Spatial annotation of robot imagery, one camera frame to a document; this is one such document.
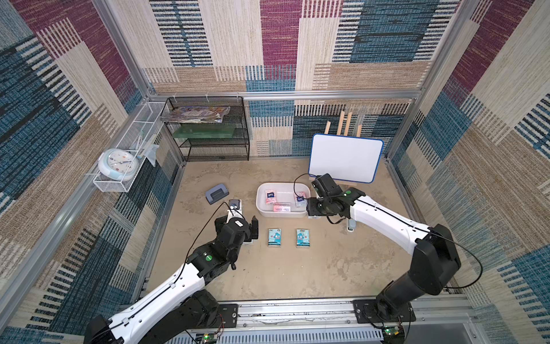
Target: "robotic arm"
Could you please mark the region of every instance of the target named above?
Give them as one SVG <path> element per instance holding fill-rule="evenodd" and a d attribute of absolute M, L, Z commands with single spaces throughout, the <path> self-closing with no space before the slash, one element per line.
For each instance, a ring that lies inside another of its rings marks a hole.
<path fill-rule="evenodd" d="M 407 219 L 376 203 L 364 192 L 349 188 L 342 192 L 329 174 L 313 181 L 320 198 L 310 198 L 310 215 L 340 215 L 362 222 L 390 238 L 412 255 L 411 267 L 391 281 L 376 297 L 376 314 L 392 320 L 406 313 L 408 303 L 424 294 L 438 295 L 460 269 L 461 263 L 450 230 L 434 228 Z"/>
<path fill-rule="evenodd" d="M 408 303 L 425 294 L 437 295 L 460 268 L 460 259 L 449 229 L 434 228 L 407 219 L 376 203 L 364 192 L 346 192 L 329 174 L 313 181 L 320 198 L 310 198 L 309 215 L 345 216 L 381 232 L 412 255 L 411 268 L 390 282 L 376 297 L 374 317 L 392 321 L 408 310 Z M 218 304 L 202 290 L 229 266 L 236 269 L 240 247 L 258 238 L 258 221 L 248 224 L 240 202 L 228 215 L 215 220 L 217 237 L 195 249 L 187 261 L 164 283 L 109 320 L 94 318 L 86 329 L 84 344 L 164 343 L 183 330 L 213 327 Z"/>

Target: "patterned wall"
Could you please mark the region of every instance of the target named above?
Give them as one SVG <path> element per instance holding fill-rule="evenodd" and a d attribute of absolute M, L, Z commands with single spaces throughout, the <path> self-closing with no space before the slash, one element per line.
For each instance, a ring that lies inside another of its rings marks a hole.
<path fill-rule="evenodd" d="M 97 190 L 25 297 L 0 343 L 82 343 L 98 314 L 129 304 L 178 169 L 168 136 L 128 193 Z"/>
<path fill-rule="evenodd" d="M 140 94 L 91 0 L 0 10 L 1 289 Z"/>
<path fill-rule="evenodd" d="M 482 0 L 393 158 L 493 343 L 550 342 L 549 80 L 550 2 Z"/>
<path fill-rule="evenodd" d="M 416 88 L 459 0 L 113 0 L 159 93 Z"/>
<path fill-rule="evenodd" d="M 352 113 L 349 136 L 380 139 L 385 151 L 409 104 L 409 99 L 245 101 L 250 155 L 309 155 L 313 135 L 323 133 L 327 121 L 331 123 L 329 134 L 336 134 L 342 111 Z M 357 132 L 359 124 L 361 133 Z"/>
<path fill-rule="evenodd" d="M 140 101 L 91 0 L 0 0 L 0 289 Z M 172 187 L 159 139 L 130 193 L 96 192 L 0 335 L 82 342 L 130 302 Z"/>

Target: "white wire basket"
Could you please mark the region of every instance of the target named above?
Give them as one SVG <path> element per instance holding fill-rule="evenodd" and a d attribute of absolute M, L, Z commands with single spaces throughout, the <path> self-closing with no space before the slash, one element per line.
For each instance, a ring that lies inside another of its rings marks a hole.
<path fill-rule="evenodd" d="M 137 116 L 132 121 L 120 141 L 114 148 L 125 150 L 134 156 L 133 161 L 137 162 L 137 169 L 133 177 L 127 181 L 116 181 L 101 172 L 98 172 L 93 183 L 101 192 L 128 192 L 138 176 L 141 166 L 147 160 L 146 157 L 138 157 L 143 153 L 144 148 L 149 147 L 162 128 L 160 117 L 168 113 L 168 107 L 164 102 L 148 102 L 144 104 Z"/>

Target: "clock face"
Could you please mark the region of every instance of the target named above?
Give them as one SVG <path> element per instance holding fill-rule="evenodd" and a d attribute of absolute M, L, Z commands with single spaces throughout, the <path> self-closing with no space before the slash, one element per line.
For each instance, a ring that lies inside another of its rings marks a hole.
<path fill-rule="evenodd" d="M 107 166 L 120 173 L 132 173 L 138 165 L 137 159 L 128 152 L 116 149 L 107 157 Z"/>

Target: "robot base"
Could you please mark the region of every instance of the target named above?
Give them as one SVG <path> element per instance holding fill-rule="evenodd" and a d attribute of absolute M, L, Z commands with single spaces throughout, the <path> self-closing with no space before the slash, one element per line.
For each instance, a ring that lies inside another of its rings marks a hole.
<path fill-rule="evenodd" d="M 409 311 L 410 303 L 408 307 L 405 308 L 403 312 L 400 312 L 395 318 L 389 320 L 383 320 L 378 316 L 376 309 L 376 299 L 363 299 L 363 300 L 354 300 L 353 308 L 355 309 L 355 317 L 359 324 L 369 324 L 369 323 L 398 323 L 401 319 L 402 323 L 408 323 L 409 321 L 416 321 L 416 316 L 414 311 Z"/>

